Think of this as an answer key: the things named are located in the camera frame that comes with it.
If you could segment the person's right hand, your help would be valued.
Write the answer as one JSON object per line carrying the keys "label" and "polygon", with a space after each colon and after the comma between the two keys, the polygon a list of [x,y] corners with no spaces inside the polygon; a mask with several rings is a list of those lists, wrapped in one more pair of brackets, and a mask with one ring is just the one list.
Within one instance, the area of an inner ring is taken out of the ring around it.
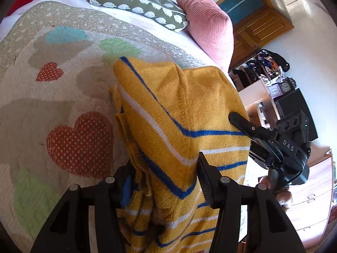
{"label": "person's right hand", "polygon": [[274,191],[271,189],[271,181],[268,176],[263,176],[259,180],[259,184],[265,185],[275,196],[275,199],[278,201],[284,212],[289,211],[292,206],[292,193],[288,189],[282,189]]}

